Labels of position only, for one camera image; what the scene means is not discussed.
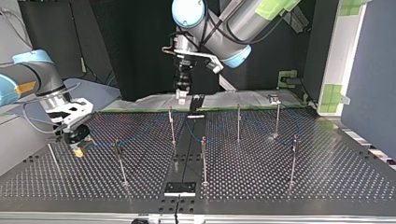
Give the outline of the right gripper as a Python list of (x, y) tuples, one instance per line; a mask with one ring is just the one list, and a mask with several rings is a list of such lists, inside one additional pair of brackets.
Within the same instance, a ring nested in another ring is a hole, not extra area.
[(63, 138), (66, 144), (72, 145), (72, 150), (76, 157), (82, 158), (84, 156), (84, 149), (81, 144), (78, 144), (80, 141), (85, 139), (90, 134), (89, 127), (85, 124), (79, 125), (74, 131), (71, 133), (64, 133)]

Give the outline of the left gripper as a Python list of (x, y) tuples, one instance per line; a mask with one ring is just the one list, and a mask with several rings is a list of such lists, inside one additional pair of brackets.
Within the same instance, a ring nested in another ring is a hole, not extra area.
[(174, 59), (174, 67), (176, 68), (176, 73), (174, 75), (174, 88), (176, 89), (177, 102), (180, 105), (186, 103), (186, 98), (191, 90), (192, 86), (192, 71), (196, 66), (197, 62), (190, 59)]

